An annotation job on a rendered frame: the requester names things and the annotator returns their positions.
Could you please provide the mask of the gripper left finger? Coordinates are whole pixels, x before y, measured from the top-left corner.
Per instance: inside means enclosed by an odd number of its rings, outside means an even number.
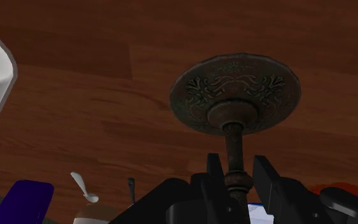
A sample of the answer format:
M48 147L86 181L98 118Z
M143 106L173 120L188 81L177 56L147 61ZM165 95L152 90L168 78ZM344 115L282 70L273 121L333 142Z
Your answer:
M166 179L109 224L249 224L249 218L224 185L219 155L209 153L206 172L190 182Z

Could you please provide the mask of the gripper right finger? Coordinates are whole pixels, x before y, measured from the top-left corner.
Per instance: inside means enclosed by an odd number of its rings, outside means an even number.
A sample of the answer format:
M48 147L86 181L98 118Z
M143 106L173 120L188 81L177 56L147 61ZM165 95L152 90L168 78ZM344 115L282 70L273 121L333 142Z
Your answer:
M358 196L337 187L315 194L297 179L282 177L269 160L256 155L252 178L273 224L358 224Z

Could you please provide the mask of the white and blue box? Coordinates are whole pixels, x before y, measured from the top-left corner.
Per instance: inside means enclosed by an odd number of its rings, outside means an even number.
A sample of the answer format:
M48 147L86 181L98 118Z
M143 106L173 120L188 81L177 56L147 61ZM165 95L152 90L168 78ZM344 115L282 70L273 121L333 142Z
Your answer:
M263 205L248 204L248 210L251 224L273 224L273 215L267 214Z

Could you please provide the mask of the thin black utensil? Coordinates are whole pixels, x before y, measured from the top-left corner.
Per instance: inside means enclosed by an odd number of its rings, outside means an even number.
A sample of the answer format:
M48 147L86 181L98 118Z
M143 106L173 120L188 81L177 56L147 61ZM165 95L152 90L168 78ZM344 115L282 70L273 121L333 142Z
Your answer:
M130 198L131 198L131 204L135 203L135 180L134 178L128 178L127 179L129 192L130 192Z

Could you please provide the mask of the red round object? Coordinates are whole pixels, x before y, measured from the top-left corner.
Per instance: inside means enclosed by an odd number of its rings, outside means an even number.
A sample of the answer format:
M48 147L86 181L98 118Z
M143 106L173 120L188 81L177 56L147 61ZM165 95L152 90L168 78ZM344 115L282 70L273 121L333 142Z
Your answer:
M327 187L336 187L344 189L356 196L358 196L358 186L350 184L350 183L344 183L344 182L337 182L337 183L331 183L331 184L322 184L322 185L315 185L311 186L309 190L313 193L320 194L320 191Z

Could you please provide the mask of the brown and white cup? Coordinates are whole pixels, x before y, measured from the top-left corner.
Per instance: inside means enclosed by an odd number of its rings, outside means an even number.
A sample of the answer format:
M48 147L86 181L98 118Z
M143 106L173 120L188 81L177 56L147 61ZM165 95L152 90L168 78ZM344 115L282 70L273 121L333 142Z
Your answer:
M87 204L75 216L72 224L108 224L117 217L116 208L104 204Z

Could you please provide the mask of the white spoon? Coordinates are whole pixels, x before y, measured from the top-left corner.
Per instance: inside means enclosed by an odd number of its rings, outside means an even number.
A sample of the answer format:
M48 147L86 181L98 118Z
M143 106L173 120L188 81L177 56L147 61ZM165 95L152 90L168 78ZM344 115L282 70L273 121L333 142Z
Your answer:
M71 176L80 187L81 191L83 192L83 196L87 201L91 203L96 203L99 201L99 197L96 194L87 192L85 182L80 174L77 172L71 172Z

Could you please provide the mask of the dark bronze ornate candlestick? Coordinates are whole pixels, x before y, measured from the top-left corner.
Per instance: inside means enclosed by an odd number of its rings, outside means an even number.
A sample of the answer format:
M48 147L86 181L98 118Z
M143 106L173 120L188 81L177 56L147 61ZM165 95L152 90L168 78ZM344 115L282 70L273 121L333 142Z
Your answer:
M225 138L224 182L244 213L243 224L251 224L247 194L253 180L244 170L242 137L285 120L300 98L299 79L288 66L249 53L201 61L183 72L170 89L170 108L180 122Z

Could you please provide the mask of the dark blue flat box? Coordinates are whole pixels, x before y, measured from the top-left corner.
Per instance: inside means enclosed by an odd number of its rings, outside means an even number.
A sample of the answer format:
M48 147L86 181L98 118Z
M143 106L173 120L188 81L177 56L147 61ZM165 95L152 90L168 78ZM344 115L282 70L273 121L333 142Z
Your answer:
M0 203L0 224L42 224L53 192L50 183L16 181Z

